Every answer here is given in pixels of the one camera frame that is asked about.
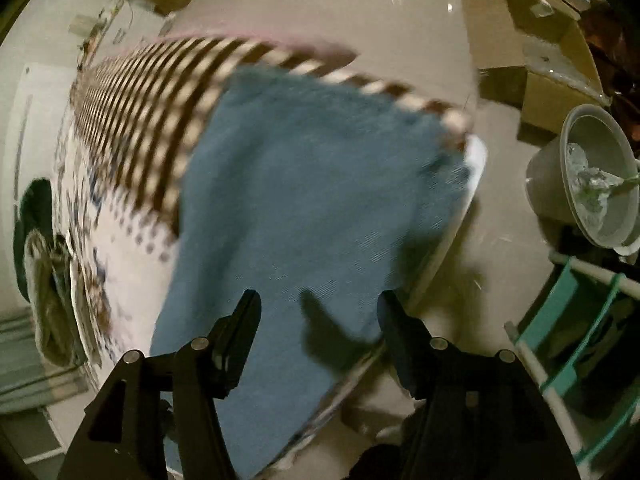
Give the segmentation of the teal white rack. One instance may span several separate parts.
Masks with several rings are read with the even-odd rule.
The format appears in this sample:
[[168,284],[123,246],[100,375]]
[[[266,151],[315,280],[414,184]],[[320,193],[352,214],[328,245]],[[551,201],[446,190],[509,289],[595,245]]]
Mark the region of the teal white rack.
[[537,300],[504,330],[582,478],[602,479],[639,431],[639,280],[552,252]]

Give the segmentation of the blue denim jeans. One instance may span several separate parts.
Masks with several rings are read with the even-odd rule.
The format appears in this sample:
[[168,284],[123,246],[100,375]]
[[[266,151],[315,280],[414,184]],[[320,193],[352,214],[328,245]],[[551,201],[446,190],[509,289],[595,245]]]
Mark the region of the blue denim jeans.
[[378,341],[468,182],[434,112],[265,65],[228,80],[182,180],[179,251],[151,350],[176,350],[247,289],[262,319],[218,405],[242,479],[263,472]]

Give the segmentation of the grey fleece folded garment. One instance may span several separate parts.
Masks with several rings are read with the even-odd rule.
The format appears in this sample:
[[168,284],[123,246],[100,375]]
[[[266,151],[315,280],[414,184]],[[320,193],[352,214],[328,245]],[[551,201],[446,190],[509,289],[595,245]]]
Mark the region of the grey fleece folded garment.
[[72,308],[70,254],[64,240],[56,238],[49,244],[38,230],[31,230],[25,240],[23,263],[38,351],[59,367],[85,363]]

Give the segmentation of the floral bed sheet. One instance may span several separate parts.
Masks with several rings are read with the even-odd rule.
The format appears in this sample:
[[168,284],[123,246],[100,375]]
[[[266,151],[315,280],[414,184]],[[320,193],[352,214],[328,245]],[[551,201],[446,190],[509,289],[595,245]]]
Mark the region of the floral bed sheet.
[[[463,156],[468,182],[434,252],[399,290],[406,292],[422,268],[435,261],[440,244],[468,208],[477,180],[464,154],[468,134],[451,129],[460,110],[423,99],[404,84],[242,37],[164,39],[106,58],[81,72],[70,92],[73,121],[61,140],[55,191],[58,224],[75,240],[95,247],[106,267],[114,362],[94,366],[96,380],[104,380],[129,349],[161,354],[153,353],[151,344],[178,257],[182,180],[228,80],[239,68],[256,65],[344,84],[367,96],[389,96],[404,110],[444,118]],[[268,467],[306,444],[326,423],[356,384],[377,343]]]

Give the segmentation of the green striped curtain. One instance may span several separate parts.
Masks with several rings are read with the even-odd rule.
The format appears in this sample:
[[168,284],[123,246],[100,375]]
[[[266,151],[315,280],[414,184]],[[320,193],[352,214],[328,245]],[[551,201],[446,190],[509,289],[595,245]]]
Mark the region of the green striped curtain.
[[88,390],[78,366],[59,367],[37,349],[29,310],[1,313],[0,412],[43,408]]

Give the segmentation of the white bed headboard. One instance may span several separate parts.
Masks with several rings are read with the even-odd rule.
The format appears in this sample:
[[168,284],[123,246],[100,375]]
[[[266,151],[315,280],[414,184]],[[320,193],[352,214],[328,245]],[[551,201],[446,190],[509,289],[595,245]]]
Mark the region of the white bed headboard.
[[17,286],[13,233],[21,199],[33,180],[53,177],[54,154],[76,70],[26,64],[4,127],[1,153],[1,291],[6,310],[26,304]]

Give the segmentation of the small cardboard box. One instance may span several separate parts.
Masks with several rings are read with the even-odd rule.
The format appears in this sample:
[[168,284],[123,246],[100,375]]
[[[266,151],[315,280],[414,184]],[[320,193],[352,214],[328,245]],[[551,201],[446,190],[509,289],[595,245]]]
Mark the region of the small cardboard box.
[[480,96],[515,106],[521,121],[560,133],[582,104],[608,107],[596,63],[563,0],[462,0]]

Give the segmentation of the grey trash bin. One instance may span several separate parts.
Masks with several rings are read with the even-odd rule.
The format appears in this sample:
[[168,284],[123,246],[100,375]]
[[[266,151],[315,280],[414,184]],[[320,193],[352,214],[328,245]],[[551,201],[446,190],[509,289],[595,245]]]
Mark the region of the grey trash bin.
[[573,108],[559,136],[529,161],[525,177],[538,217],[574,224],[605,249],[631,240],[639,217],[638,162],[622,128],[603,108]]

